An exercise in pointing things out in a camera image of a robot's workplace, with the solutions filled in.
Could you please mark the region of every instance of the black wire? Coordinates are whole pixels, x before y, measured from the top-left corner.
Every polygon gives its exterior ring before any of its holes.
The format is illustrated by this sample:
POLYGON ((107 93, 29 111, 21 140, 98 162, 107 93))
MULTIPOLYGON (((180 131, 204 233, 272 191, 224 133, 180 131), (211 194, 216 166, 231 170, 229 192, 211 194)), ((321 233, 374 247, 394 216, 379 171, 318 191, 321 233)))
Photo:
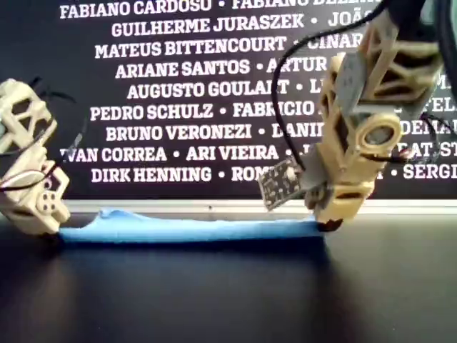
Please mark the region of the black wire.
MULTIPOLYGON (((29 86, 34 88, 40 81, 41 81, 41 78, 36 77, 34 80, 32 80, 29 83, 29 86)), ((72 104, 77 104, 77 101, 72 96, 69 96, 68 94, 57 92, 57 91, 46 90, 46 91, 41 92, 38 95, 41 99, 56 99, 57 98, 57 99, 63 99, 65 101, 71 102, 72 104)), ((27 146, 25 146, 21 149, 0 154, 0 158, 12 156, 15 154, 22 154, 24 151, 26 151, 27 149, 32 147, 34 144, 36 144, 40 140, 40 138, 45 134, 46 130, 51 126, 53 121, 54 121, 54 119, 51 119, 49 121, 49 124, 34 137, 33 141, 30 144, 28 144, 27 146)), ((70 144, 69 148, 65 151, 65 153, 61 156, 61 158, 58 159, 54 163, 52 168, 50 168, 50 170, 48 170, 47 173, 45 173, 45 175, 43 175, 43 177, 40 180, 38 180, 36 182, 32 182, 30 184, 23 185, 23 186, 0 187, 0 192, 21 191, 24 189, 35 187, 37 184, 40 184, 44 180, 48 179, 54 173, 54 171, 57 168, 59 168, 67 160, 70 153, 73 150, 75 150, 78 147, 78 145, 81 143, 83 136, 87 132, 88 125, 89 125, 89 120, 87 119, 87 117, 84 117, 84 122, 83 122, 82 128, 81 128, 80 132, 76 135, 76 138, 70 144)))
POLYGON ((295 145, 292 142, 292 138, 289 136, 289 133, 287 132, 286 124, 284 123, 284 120, 281 116, 281 110, 279 109, 278 83, 279 83, 279 78, 281 77, 282 67, 287 62, 287 59, 289 57, 293 56, 298 50, 300 50, 305 45, 307 45, 307 43, 314 41, 316 39, 320 39, 322 37, 326 37, 326 36, 330 36, 330 35, 334 35, 334 34, 341 34, 346 31, 357 29, 360 26, 363 26, 364 24, 372 21, 377 16, 379 16, 379 14, 381 14, 384 11, 384 9, 387 8, 387 5, 390 3, 390 1, 394 1, 394 0, 383 0, 370 14, 368 14, 361 20, 358 20, 352 24, 349 24, 346 26, 340 26, 336 29, 324 31, 324 32, 315 34, 313 36, 307 36, 307 37, 303 38, 297 44, 293 45, 288 51, 286 51, 286 53, 279 60, 278 65, 276 66, 276 68, 273 72, 273 78, 271 80, 271 102, 273 103, 276 122, 278 123, 281 131, 283 132, 284 140, 286 141, 289 149, 291 150, 293 157, 295 158, 296 162, 301 166, 301 168, 306 169, 303 164, 303 161, 301 160, 301 157, 300 157, 300 154, 299 154, 297 148, 295 147, 295 145))

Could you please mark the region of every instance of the black table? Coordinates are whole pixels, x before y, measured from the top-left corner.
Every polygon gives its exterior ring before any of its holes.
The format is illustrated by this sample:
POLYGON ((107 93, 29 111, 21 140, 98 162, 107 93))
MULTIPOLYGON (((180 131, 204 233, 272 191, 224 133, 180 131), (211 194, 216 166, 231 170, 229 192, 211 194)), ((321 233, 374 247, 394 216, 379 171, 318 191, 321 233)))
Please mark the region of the black table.
POLYGON ((0 342, 455 342, 455 223, 359 217, 325 243, 60 253, 2 228, 0 342))

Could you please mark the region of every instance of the beige plastic frame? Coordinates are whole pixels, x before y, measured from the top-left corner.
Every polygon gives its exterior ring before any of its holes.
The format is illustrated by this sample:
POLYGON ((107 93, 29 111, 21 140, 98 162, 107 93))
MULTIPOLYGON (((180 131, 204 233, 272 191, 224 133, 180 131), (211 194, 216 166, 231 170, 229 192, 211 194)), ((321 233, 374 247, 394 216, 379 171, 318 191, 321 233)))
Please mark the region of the beige plastic frame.
MULTIPOLYGON (((17 187, 42 179, 54 165, 46 156, 43 144, 57 127, 46 102, 27 84, 9 79, 0 84, 1 123, 6 129, 0 138, 0 153, 29 146, 36 135, 37 124, 47 129, 37 143, 10 160, 11 166, 0 179, 0 187, 17 187)), ((52 177, 32 188, 0 194, 0 212, 19 230, 30 235, 55 234, 70 212, 62 202, 69 178, 57 168, 52 177)))

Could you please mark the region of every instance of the black cable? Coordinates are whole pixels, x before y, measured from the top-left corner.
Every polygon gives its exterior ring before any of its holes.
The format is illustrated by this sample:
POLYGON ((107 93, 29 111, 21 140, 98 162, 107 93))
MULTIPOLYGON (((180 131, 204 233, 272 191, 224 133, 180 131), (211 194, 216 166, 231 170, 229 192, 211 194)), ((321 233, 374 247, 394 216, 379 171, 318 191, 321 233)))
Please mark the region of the black cable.
MULTIPOLYGON (((29 86, 34 88, 40 81, 41 81, 41 78, 36 77, 32 82, 29 83, 29 86)), ((77 101, 72 96, 69 96, 68 94, 57 92, 57 91, 46 90, 46 91, 41 92, 39 94, 39 97, 41 99, 63 99, 65 101, 71 102, 72 104, 77 104, 77 101)), ((32 147, 46 133, 46 130, 51 126, 53 121, 54 121, 54 119, 49 120, 48 125, 34 137, 33 141, 30 144, 28 144, 27 146, 25 146, 23 148, 17 149, 15 151, 9 151, 7 153, 0 154, 0 158, 12 156, 15 154, 21 154, 24 151, 26 151, 27 149, 29 149, 30 147, 32 147)), ((69 148, 65 151, 65 153, 61 156, 61 158, 58 159, 54 163, 52 168, 50 168, 50 170, 48 170, 47 173, 45 173, 45 175, 43 175, 43 177, 40 180, 38 180, 36 182, 32 182, 30 184, 23 185, 23 186, 0 187, 0 192, 21 191, 24 189, 35 187, 37 184, 40 184, 44 180, 48 179, 54 173, 54 171, 57 168, 59 168, 67 160, 70 153, 73 150, 75 150, 78 147, 78 145, 81 143, 83 136, 87 132, 88 125, 89 125, 89 120, 87 119, 87 117, 84 117, 84 122, 83 122, 82 128, 81 128, 80 132, 76 135, 76 138, 73 140, 73 142, 71 143, 69 148)))
POLYGON ((334 35, 334 34, 341 34, 343 32, 347 32, 350 30, 354 30, 359 28, 360 26, 365 25, 366 23, 372 21, 375 19, 377 16, 379 16, 384 9, 387 8, 388 3, 390 1, 394 0, 383 0, 369 15, 366 17, 362 18, 361 20, 358 20, 352 24, 346 25, 346 26, 340 26, 336 29, 324 31, 318 34, 314 34, 313 36, 307 36, 300 40, 297 44, 293 45, 286 53, 281 57, 281 59, 278 62, 278 65, 276 66, 274 72, 273 72, 273 78, 271 80, 271 102, 273 103, 273 108, 274 108, 274 114, 276 118, 276 122, 279 125, 279 128, 283 132, 284 140, 286 141, 289 149, 291 150, 291 153, 293 157, 296 160, 296 163, 298 163, 301 168, 306 169, 301 158, 300 154, 295 147, 295 145, 292 142, 292 138, 289 136, 289 133, 287 132, 287 127, 286 124, 284 123, 284 120, 281 116, 281 110, 279 109, 279 103, 278 103, 278 83, 279 79, 281 77, 281 69, 286 64, 287 59, 291 56, 293 56, 298 50, 303 48, 307 43, 314 41, 316 39, 320 39, 326 36, 334 35))
POLYGON ((456 0, 435 1, 435 30, 444 69, 451 84, 454 99, 457 99, 457 21, 454 17, 456 0))

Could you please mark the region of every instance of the black backdrop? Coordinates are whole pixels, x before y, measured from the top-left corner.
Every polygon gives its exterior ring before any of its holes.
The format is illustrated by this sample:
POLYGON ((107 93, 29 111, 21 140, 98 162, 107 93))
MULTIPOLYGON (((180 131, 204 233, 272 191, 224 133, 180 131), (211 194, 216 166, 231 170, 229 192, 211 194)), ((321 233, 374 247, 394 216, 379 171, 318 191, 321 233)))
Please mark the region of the black backdrop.
MULTIPOLYGON (((28 81, 34 76, 42 76, 46 83, 53 89, 64 91, 79 100, 77 107, 69 106, 58 101, 49 104, 54 116, 59 122, 59 129, 55 133, 49 144, 49 151, 52 157, 57 157, 60 149, 67 147, 71 140, 76 136, 82 118, 90 116, 92 107, 97 106, 141 106, 144 109, 144 118, 133 121, 91 121, 89 132, 84 137, 81 148, 98 149, 97 161, 76 161, 67 162, 64 165, 66 173, 71 177, 71 186, 66 194, 67 199, 258 199, 259 193, 255 181, 233 181, 233 167, 250 167, 244 169, 246 176, 252 176, 253 167, 271 166, 279 159, 286 156, 286 145, 280 137, 273 137, 273 127, 275 121, 272 116, 257 117, 239 117, 235 116, 233 103, 251 103, 268 102, 269 95, 251 95, 251 96, 210 96, 209 84, 211 82, 220 83, 223 81, 250 81, 253 85, 258 80, 268 81, 271 78, 271 72, 268 72, 267 66, 270 60, 276 59, 282 55, 284 49, 292 45, 293 41, 315 31, 327 29, 333 22, 336 12, 339 12, 342 24, 347 24, 351 14, 364 14, 367 10, 375 6, 373 1, 337 1, 337 0, 309 0, 305 6, 279 6, 287 4, 289 1, 247 1, 251 4, 276 3, 271 7, 260 7, 250 9, 233 9, 234 0, 226 0, 221 4, 217 0, 212 1, 210 11, 196 11, 185 13, 162 13, 149 15, 112 16, 99 18, 79 18, 79 19, 60 19, 60 5, 88 4, 87 1, 32 1, 32 0, 15 0, 6 1, 2 4, 1 16, 1 51, 0 54, 0 77, 7 79, 9 77, 28 81), (111 34, 111 27, 115 23, 128 23, 144 21, 162 21, 162 20, 179 20, 179 19, 197 19, 207 18, 211 22, 210 27, 216 24, 218 17, 235 17, 245 16, 259 19, 261 16, 270 15, 299 15, 303 14, 304 27, 295 29, 262 29, 250 31, 221 31, 205 33, 188 33, 188 34, 162 34, 149 36, 130 36, 114 37, 111 34), (229 39, 229 38, 253 38, 253 37, 275 37, 275 51, 268 51, 263 48, 260 51, 251 52, 231 52, 227 54, 165 54, 164 51, 160 56, 149 57, 131 57, 131 58, 96 58, 96 45, 111 46, 117 44, 131 43, 155 43, 165 46, 165 41, 189 41, 202 39, 229 39), (246 59, 250 72, 247 74, 217 74, 207 76, 165 76, 149 78, 132 78, 116 79, 116 72, 119 65, 127 64, 155 64, 158 62, 177 62, 178 71, 181 71, 183 62, 190 62, 187 65, 197 61, 216 61, 216 60, 236 60, 246 59), (263 64, 262 69, 257 69, 257 64, 263 64), (132 85, 139 84, 178 84, 180 82, 201 82, 205 84, 206 92, 201 97, 187 98, 148 98, 148 99, 127 99, 129 89, 132 85), (211 118, 200 119, 154 119, 147 118, 147 108, 150 105, 158 106, 159 104, 212 104, 213 116, 211 118), (220 113, 220 109, 226 109, 226 113, 220 113), (214 125, 214 124, 238 124, 246 133, 246 125, 251 125, 251 138, 248 139, 214 139, 214 140, 185 140, 172 139, 168 136, 177 125, 214 125), (159 126, 155 129, 163 131, 163 138, 154 141, 107 141, 107 127, 116 128, 121 126, 159 126), (277 159, 269 160, 235 160, 228 157, 222 158, 219 147, 236 146, 236 145, 264 145, 273 146, 276 150, 277 159), (133 161, 133 162, 113 162, 104 161, 106 158, 102 155, 102 149, 119 147, 139 147, 155 148, 163 147, 166 154, 166 161, 133 161), (209 161, 188 161, 186 156, 191 147, 214 146, 215 160, 209 161), (148 182, 134 180, 134 168, 158 168, 163 169, 177 167, 209 167, 211 169, 211 180, 199 182, 158 182, 152 176, 154 170, 150 169, 152 177, 148 182), (131 181, 129 182, 97 182, 93 179, 95 169, 119 169, 127 168, 131 181)), ((131 10, 136 1, 130 1, 131 10)), ((199 0, 183 1, 184 3, 200 3, 199 0)), ((276 17, 284 20, 288 16, 276 17)), ((275 17, 269 17, 272 24, 275 23, 275 17)), ((293 21, 283 21, 283 26, 293 24, 293 21)), ((306 110, 311 111, 310 115, 287 116, 288 123, 319 123, 320 116, 318 110, 313 111, 313 103, 317 100, 317 92, 311 93, 312 84, 319 86, 320 78, 323 71, 317 70, 319 64, 328 60, 330 56, 340 51, 347 51, 347 48, 353 48, 354 42, 361 38, 357 32, 348 33, 341 36, 339 45, 333 42, 322 47, 325 49, 304 49, 298 57, 320 57, 320 59, 297 60, 304 61, 311 70, 303 69, 292 70, 283 74, 283 80, 288 80, 289 85, 286 93, 280 96, 281 101, 302 101, 306 102, 306 110), (303 89, 298 90, 296 85, 302 84, 303 89)), ((446 82, 441 80, 440 86, 436 92, 436 98, 431 102, 429 109, 441 116, 452 118, 453 102, 450 98, 449 91, 446 89, 446 82)), ((265 114, 264 111, 257 111, 258 114, 265 114)), ((299 146, 303 144, 312 144, 318 140, 318 136, 310 134, 308 137, 295 138, 299 146)), ((408 134, 405 141, 423 142, 427 141, 426 134, 408 134)), ((411 179, 408 171, 400 167, 388 169, 383 175, 383 179, 378 181, 374 199, 453 199, 457 194, 457 186, 453 178, 457 172, 452 173, 453 164, 456 163, 455 155, 457 148, 450 151, 443 150, 440 163, 440 179, 426 178, 425 174, 417 173, 417 179, 411 179)))

